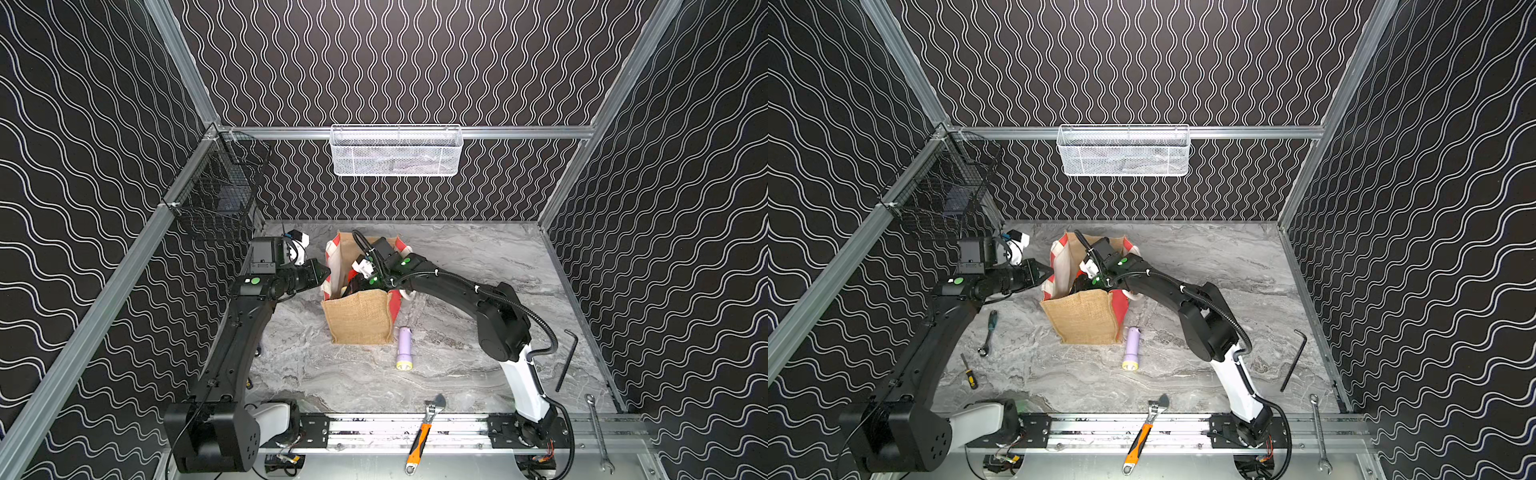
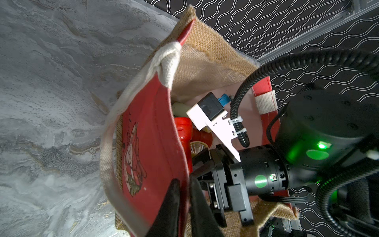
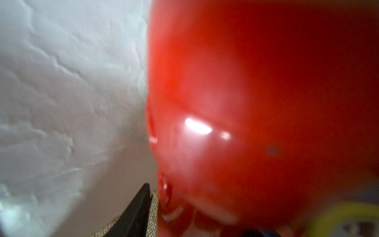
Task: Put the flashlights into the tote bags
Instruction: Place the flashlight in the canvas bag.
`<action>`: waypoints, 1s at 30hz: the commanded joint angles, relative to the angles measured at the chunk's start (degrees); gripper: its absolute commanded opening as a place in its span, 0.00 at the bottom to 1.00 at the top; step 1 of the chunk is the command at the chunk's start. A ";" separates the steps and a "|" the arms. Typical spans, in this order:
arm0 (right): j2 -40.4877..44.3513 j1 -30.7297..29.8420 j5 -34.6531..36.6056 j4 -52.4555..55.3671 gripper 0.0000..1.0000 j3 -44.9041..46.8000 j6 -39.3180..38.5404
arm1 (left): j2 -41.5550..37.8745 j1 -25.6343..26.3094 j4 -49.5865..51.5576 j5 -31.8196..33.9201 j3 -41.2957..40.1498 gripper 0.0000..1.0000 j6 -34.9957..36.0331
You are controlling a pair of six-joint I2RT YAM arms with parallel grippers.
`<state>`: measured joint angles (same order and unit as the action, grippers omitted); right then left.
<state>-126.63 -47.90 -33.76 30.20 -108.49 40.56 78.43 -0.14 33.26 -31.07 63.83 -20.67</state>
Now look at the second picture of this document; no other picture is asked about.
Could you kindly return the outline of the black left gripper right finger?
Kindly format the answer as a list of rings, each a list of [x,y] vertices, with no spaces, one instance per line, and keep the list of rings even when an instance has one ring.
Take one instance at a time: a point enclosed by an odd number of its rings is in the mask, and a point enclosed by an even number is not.
[[[190,176],[190,218],[193,237],[223,237],[197,178]]]

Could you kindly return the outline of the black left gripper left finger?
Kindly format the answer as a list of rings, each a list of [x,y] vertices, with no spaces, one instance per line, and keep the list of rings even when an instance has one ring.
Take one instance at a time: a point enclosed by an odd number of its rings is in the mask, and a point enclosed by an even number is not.
[[[180,181],[173,179],[158,215],[146,237],[177,237],[179,234]]]

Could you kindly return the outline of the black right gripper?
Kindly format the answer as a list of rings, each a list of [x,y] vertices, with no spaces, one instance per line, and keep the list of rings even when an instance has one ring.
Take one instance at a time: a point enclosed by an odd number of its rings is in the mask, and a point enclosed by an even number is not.
[[[221,227],[226,212],[237,212],[242,225],[254,223],[250,196],[271,194],[289,187],[290,166],[271,145],[239,151],[240,161],[224,146],[205,148],[192,158],[193,175],[208,193],[210,208]]]

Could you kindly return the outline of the red flashlight front row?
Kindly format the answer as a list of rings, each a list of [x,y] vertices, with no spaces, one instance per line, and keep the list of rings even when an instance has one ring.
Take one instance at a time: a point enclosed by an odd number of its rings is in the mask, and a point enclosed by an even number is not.
[[[189,118],[174,118],[178,137],[184,149],[189,173],[192,173],[192,156],[190,150],[190,141],[192,140],[192,122]]]

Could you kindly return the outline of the light green flashlight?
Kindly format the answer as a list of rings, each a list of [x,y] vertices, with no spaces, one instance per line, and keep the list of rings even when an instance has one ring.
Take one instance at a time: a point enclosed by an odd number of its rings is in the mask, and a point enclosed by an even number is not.
[[[186,104],[175,102],[172,104],[172,113],[173,116],[179,117],[179,118],[188,118],[187,111],[191,108],[191,106],[188,106]]]

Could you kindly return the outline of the jute tote bag red trim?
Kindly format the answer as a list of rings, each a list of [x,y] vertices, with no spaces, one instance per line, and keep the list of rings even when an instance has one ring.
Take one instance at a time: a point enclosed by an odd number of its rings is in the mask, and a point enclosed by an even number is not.
[[[100,176],[117,229],[143,237],[178,179],[179,236],[191,236],[190,172],[171,104],[192,106],[209,92],[234,95],[257,68],[186,7],[106,119]]]

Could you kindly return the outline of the lavender flashlight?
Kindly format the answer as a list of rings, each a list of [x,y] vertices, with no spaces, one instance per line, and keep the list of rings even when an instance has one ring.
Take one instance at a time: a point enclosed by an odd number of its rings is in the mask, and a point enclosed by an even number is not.
[[[190,142],[190,152],[191,157],[194,158],[197,154],[199,154],[204,149],[208,149],[208,145],[201,141],[192,141]]]

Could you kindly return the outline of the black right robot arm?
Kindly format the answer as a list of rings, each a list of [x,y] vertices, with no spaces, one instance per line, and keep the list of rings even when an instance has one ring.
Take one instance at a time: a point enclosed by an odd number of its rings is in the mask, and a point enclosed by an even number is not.
[[[311,197],[307,183],[320,182],[316,205],[334,230],[347,237],[376,237],[379,213],[374,201],[379,172],[379,109],[329,93],[309,83],[268,124],[268,144],[249,147],[239,107],[248,90],[272,74],[306,65],[336,65],[379,80],[379,57],[357,49],[314,50],[281,57],[254,71],[231,103],[227,125],[242,151],[226,143],[194,157],[199,168],[191,185],[206,190],[210,200],[194,195],[191,224],[194,236],[222,235],[225,213],[240,214],[243,226],[258,222],[250,196],[278,203],[304,203]]]

